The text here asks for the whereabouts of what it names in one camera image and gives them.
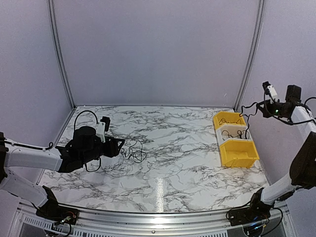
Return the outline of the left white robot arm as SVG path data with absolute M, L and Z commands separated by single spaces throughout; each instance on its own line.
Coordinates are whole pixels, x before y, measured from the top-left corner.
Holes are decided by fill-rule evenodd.
M 57 220 L 75 214 L 76 210 L 61 207 L 53 191 L 36 185 L 17 175 L 12 167 L 42 168 L 58 173 L 71 173 L 102 156 L 116 157 L 125 140 L 105 136 L 108 129 L 82 126 L 74 130 L 66 146 L 33 147 L 0 137 L 0 188 L 14 196 L 29 201 L 36 207 L 37 215 Z

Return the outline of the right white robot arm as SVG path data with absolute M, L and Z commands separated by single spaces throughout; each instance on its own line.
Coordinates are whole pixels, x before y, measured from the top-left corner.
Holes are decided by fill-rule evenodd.
M 301 101 L 301 87 L 288 85 L 285 102 L 281 102 L 272 84 L 266 81 L 262 86 L 264 99 L 257 108 L 263 117 L 297 126 L 304 142 L 293 158 L 288 173 L 271 186 L 253 194 L 244 214 L 249 221 L 269 216 L 275 202 L 290 198 L 300 189 L 309 190 L 316 186 L 316 118 L 307 104 Z

